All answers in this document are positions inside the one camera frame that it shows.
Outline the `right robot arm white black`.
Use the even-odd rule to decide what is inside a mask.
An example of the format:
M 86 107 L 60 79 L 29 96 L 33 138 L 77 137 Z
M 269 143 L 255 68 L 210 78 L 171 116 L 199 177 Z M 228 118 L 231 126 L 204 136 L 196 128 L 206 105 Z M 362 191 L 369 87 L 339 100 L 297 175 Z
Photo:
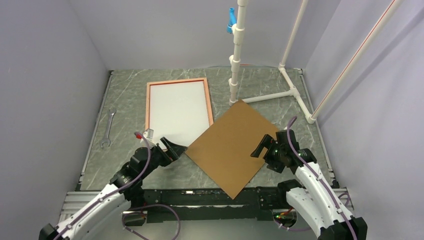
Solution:
M 316 157 L 308 148 L 300 148 L 293 130 L 265 134 L 251 157 L 258 158 L 263 149 L 267 168 L 282 173 L 287 168 L 296 179 L 277 185 L 276 203 L 292 207 L 309 225 L 319 240 L 364 240 L 368 225 L 342 203 L 325 179 Z

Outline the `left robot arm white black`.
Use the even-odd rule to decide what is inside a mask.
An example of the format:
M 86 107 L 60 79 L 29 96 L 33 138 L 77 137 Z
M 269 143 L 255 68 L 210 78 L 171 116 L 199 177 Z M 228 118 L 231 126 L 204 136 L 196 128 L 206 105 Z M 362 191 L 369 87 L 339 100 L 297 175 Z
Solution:
M 88 240 L 100 232 L 107 222 L 127 210 L 137 210 L 145 204 L 143 180 L 158 167 L 178 160 L 187 150 L 162 137 L 159 144 L 141 136 L 139 147 L 121 169 L 92 200 L 71 217 L 56 226 L 48 223 L 39 233 L 40 240 Z

